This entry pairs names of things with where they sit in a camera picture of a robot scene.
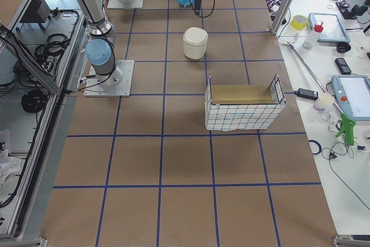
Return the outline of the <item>white lidded trash can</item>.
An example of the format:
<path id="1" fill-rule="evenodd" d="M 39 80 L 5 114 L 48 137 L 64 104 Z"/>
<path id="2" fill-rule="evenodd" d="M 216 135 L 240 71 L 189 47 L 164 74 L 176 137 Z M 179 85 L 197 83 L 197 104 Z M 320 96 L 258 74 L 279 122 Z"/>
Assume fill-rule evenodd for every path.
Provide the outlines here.
<path id="1" fill-rule="evenodd" d="M 184 55 L 193 60 L 201 59 L 206 52 L 208 33 L 202 28 L 190 27 L 183 34 Z"/>

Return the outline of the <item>long metal rod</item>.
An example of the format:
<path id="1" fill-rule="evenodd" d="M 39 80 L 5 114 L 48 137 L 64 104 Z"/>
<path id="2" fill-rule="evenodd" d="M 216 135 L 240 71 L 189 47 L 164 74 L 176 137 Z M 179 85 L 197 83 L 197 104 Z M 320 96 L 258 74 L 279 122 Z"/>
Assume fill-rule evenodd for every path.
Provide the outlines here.
<path id="1" fill-rule="evenodd" d="M 305 62 L 305 60 L 302 58 L 302 56 L 300 55 L 300 53 L 298 52 L 298 50 L 295 48 L 295 46 L 290 42 L 290 41 L 287 41 L 286 42 L 286 45 L 290 48 L 290 50 L 298 57 L 298 59 L 300 60 L 300 62 L 302 62 L 302 64 L 304 65 L 304 67 L 308 70 L 308 72 L 310 73 L 311 77 L 315 80 L 315 82 L 317 83 L 317 85 L 321 88 L 322 92 L 324 93 L 328 93 L 326 87 L 322 84 L 322 82 L 318 79 L 318 77 L 315 75 L 315 73 L 311 70 L 311 68 L 309 67 L 309 65 Z"/>

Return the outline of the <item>yellow tape roll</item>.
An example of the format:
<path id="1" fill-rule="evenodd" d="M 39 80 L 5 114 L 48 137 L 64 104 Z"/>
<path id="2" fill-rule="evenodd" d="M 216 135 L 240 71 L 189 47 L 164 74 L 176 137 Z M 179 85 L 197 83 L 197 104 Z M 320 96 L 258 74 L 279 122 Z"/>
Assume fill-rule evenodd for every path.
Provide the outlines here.
<path id="1" fill-rule="evenodd" d="M 303 30 L 308 23 L 308 19 L 303 15 L 295 15 L 290 22 L 291 28 L 295 30 Z"/>

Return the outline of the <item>checkered cloth covered box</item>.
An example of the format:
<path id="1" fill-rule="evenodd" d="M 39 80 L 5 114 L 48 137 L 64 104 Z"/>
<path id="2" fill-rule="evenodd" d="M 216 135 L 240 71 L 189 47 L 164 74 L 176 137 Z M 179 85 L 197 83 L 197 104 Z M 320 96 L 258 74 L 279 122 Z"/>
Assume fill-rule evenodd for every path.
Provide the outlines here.
<path id="1" fill-rule="evenodd" d="M 208 77 L 205 128 L 209 131 L 264 130 L 286 107 L 275 74 L 269 85 L 215 85 Z"/>

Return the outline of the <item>clear bottle red cap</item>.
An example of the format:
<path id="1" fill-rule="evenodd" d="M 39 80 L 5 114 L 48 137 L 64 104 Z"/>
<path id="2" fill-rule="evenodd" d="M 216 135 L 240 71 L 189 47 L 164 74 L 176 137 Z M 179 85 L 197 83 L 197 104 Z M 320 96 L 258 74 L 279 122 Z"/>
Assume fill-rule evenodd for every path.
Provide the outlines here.
<path id="1" fill-rule="evenodd" d="M 306 50 L 311 50 L 314 46 L 317 45 L 317 41 L 323 31 L 323 22 L 322 21 L 315 21 L 314 27 L 311 33 L 307 36 L 305 41 L 302 44 L 302 47 Z"/>

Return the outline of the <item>blue teach pendant tablet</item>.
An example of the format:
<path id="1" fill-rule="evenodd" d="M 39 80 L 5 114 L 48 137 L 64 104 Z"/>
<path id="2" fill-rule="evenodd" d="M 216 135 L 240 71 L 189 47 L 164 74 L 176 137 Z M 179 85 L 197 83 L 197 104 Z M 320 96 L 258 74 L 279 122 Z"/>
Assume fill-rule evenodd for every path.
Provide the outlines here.
<path id="1" fill-rule="evenodd" d="M 350 37 L 346 28 L 337 14 L 309 13 L 308 20 L 311 28 L 313 28 L 317 22 L 323 23 L 323 31 L 317 40 L 318 42 L 350 42 Z"/>

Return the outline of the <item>black power adapter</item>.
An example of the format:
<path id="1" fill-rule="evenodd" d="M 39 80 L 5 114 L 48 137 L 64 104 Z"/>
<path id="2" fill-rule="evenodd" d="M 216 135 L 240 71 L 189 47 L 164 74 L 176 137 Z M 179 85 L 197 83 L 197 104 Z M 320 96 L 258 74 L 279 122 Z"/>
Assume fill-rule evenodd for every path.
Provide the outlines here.
<path id="1" fill-rule="evenodd" d="M 316 101 L 319 98 L 319 93 L 317 91 L 303 89 L 303 88 L 299 88 L 299 89 L 295 90 L 294 94 L 297 97 L 304 98 L 304 99 L 309 99 L 309 100 L 312 100 L 312 101 Z"/>

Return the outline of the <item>green plastic clamp tool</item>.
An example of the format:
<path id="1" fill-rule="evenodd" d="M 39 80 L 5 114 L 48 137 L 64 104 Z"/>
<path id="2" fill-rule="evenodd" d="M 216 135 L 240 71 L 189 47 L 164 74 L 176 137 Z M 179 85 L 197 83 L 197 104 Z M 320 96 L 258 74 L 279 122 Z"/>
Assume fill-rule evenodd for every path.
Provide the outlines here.
<path id="1" fill-rule="evenodd" d="M 356 121 L 347 117 L 344 113 L 341 114 L 342 125 L 338 133 L 336 134 L 336 138 L 339 138 L 341 135 L 345 135 L 345 143 L 349 146 L 354 145 L 354 126 L 356 125 Z"/>

